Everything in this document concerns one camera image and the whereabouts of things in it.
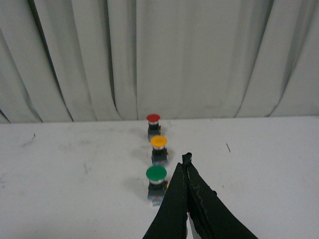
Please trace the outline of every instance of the yellow push button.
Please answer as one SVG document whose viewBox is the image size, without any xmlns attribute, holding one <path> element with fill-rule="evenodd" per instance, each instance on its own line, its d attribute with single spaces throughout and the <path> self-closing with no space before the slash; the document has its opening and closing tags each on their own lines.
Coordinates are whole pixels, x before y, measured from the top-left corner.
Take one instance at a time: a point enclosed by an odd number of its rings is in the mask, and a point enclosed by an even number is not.
<svg viewBox="0 0 319 239">
<path fill-rule="evenodd" d="M 164 148 L 167 143 L 167 139 L 161 135 L 155 135 L 151 138 L 151 144 L 153 148 L 160 149 Z"/>
</svg>

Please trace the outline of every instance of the table surface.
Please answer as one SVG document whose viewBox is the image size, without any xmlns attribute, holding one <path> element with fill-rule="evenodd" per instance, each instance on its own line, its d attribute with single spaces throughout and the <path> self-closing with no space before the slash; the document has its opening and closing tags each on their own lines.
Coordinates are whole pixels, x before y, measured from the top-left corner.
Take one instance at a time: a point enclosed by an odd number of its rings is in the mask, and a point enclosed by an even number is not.
<svg viewBox="0 0 319 239">
<path fill-rule="evenodd" d="M 166 179 L 191 152 L 258 238 L 318 238 L 319 117 L 160 124 Z M 147 201 L 147 129 L 144 120 L 1 124 L 0 238 L 142 238 L 158 210 Z"/>
</svg>

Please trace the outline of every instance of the green push button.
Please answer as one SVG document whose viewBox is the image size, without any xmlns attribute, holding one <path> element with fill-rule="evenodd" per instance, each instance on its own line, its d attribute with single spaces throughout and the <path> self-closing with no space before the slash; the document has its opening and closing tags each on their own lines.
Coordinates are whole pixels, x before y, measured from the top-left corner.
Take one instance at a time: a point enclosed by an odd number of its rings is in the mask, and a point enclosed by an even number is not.
<svg viewBox="0 0 319 239">
<path fill-rule="evenodd" d="M 152 166 L 146 171 L 147 178 L 152 181 L 162 180 L 166 175 L 166 169 L 160 165 Z"/>
</svg>

